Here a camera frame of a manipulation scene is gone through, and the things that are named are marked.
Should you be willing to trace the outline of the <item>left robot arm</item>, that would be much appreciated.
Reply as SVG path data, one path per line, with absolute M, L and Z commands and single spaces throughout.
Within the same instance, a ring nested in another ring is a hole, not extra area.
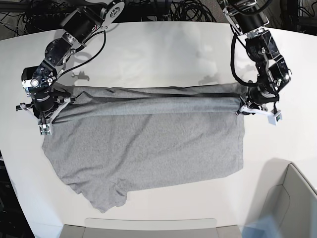
M 264 113 L 277 118 L 276 108 L 266 109 L 267 103 L 276 104 L 280 91 L 290 82 L 291 70 L 280 53 L 272 34 L 265 26 L 269 23 L 264 14 L 271 1 L 259 6 L 256 0 L 220 0 L 219 6 L 227 18 L 233 32 L 231 43 L 230 68 L 235 80 L 247 88 L 241 95 L 241 106 L 237 114 Z M 258 75 L 256 82 L 245 82 L 235 70 L 235 45 L 239 36 L 245 36 L 244 48 L 248 57 L 255 63 Z

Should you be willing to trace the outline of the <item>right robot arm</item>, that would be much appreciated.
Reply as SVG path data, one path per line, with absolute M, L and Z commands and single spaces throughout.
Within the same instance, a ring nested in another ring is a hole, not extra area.
M 53 84 L 65 73 L 70 57 L 83 50 L 95 33 L 102 32 L 118 18 L 125 7 L 122 0 L 110 3 L 92 3 L 86 0 L 61 23 L 64 34 L 51 41 L 45 50 L 45 58 L 34 67 L 27 67 L 21 75 L 21 84 L 30 104 L 20 104 L 16 110 L 33 110 L 39 125 L 47 127 L 70 98 L 69 93 L 53 90 Z

